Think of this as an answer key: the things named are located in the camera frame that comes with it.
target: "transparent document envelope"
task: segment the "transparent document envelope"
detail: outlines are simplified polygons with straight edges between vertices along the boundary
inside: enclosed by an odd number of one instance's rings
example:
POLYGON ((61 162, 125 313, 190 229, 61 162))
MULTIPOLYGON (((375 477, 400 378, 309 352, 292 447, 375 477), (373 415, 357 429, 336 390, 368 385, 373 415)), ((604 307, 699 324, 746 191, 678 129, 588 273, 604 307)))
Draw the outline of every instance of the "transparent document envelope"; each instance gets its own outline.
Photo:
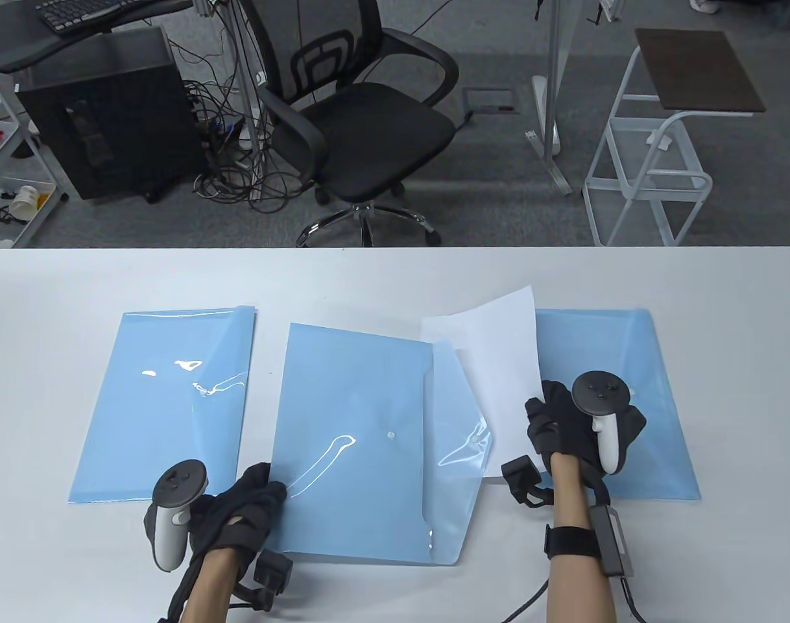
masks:
POLYGON ((271 463, 289 498, 274 546, 452 564, 489 448, 449 344, 292 324, 271 463))
POLYGON ((150 499, 175 463, 208 467, 208 493, 237 479, 256 310, 125 314, 70 502, 150 499))
POLYGON ((538 310, 540 371, 569 389, 580 374, 603 370, 625 380, 646 428, 620 474, 606 478, 616 498, 699 500, 677 407, 652 315, 635 311, 538 310))

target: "white cup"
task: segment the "white cup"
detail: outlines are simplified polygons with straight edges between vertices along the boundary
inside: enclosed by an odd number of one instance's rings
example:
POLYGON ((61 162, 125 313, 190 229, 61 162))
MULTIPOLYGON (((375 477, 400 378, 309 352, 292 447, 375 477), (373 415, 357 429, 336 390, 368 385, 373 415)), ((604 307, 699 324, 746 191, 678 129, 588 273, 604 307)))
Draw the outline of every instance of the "white cup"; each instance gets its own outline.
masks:
POLYGON ((21 186, 18 191, 18 196, 12 199, 12 204, 9 205, 9 214, 12 214, 15 219, 22 221, 30 221, 37 216, 37 202, 40 198, 40 193, 34 186, 21 186))

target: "white paper sheet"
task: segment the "white paper sheet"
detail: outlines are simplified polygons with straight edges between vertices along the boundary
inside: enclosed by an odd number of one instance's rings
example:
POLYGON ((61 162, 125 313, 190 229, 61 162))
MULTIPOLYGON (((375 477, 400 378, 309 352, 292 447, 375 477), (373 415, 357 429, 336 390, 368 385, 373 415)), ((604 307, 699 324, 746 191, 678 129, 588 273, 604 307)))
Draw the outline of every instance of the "white paper sheet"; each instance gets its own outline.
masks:
POLYGON ((485 478, 501 477, 502 463, 528 454, 544 470, 528 439, 525 403, 543 398, 531 287, 453 315, 424 318, 421 339, 449 340, 493 433, 485 478))

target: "black glove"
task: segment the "black glove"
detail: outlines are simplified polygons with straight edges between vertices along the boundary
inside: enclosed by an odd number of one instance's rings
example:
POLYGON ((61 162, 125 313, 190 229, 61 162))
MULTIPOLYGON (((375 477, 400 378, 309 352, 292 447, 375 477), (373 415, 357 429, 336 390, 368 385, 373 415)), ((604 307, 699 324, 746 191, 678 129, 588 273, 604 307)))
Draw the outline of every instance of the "black glove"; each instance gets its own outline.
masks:
MULTIPOLYGON (((555 452, 571 454, 582 463, 582 475, 588 486, 590 480, 605 476, 600 465, 597 434, 593 430, 593 418, 582 412, 573 403, 573 395, 562 383, 544 380, 542 382, 544 403, 532 398, 525 404, 528 412, 528 437, 542 456, 546 469, 550 472, 550 458, 555 452)), ((646 426, 646 418, 635 407, 626 407, 617 412, 617 439, 619 441, 619 463, 617 472, 626 463, 628 446, 638 438, 646 426)))
POLYGON ((558 452, 571 454, 602 474, 597 434, 591 428, 591 416, 577 408, 571 392, 562 383, 544 380, 542 392, 545 401, 531 398, 525 403, 525 409, 531 422, 528 437, 536 453, 542 456, 545 468, 550 473, 551 455, 558 452))
POLYGON ((191 563, 211 550, 233 548, 239 554, 237 581, 243 578, 285 501, 285 484, 268 482, 270 467, 268 463, 253 465, 225 493, 203 495, 191 504, 187 525, 191 563), (241 519, 229 523, 233 517, 241 519))

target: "chrome chair base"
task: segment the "chrome chair base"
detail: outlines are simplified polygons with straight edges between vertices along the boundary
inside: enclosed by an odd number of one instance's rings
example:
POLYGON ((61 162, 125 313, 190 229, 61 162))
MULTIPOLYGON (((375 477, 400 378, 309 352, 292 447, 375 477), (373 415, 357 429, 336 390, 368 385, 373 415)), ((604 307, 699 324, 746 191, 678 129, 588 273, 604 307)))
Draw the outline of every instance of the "chrome chair base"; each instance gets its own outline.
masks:
POLYGON ((302 249, 302 247, 308 247, 309 238, 316 234, 316 232, 327 228, 327 226, 334 225, 335 223, 339 223, 345 219, 349 219, 350 217, 354 217, 354 219, 357 219, 357 222, 360 223, 361 246, 374 247, 372 218, 377 212, 392 214, 392 216, 397 216, 399 219, 406 219, 412 223, 416 223, 416 225, 422 226, 422 228, 424 228, 424 238, 427 241, 428 247, 439 247, 442 243, 442 237, 440 237, 440 234, 436 231, 433 225, 430 225, 430 222, 422 214, 408 210, 408 208, 390 208, 389 206, 375 205, 374 201, 368 201, 364 204, 351 205, 350 208, 346 208, 345 210, 341 210, 340 212, 325 217, 325 219, 320 219, 314 223, 311 223, 311 225, 307 226, 303 230, 302 234, 300 234, 300 237, 297 238, 297 247, 298 249, 302 249))

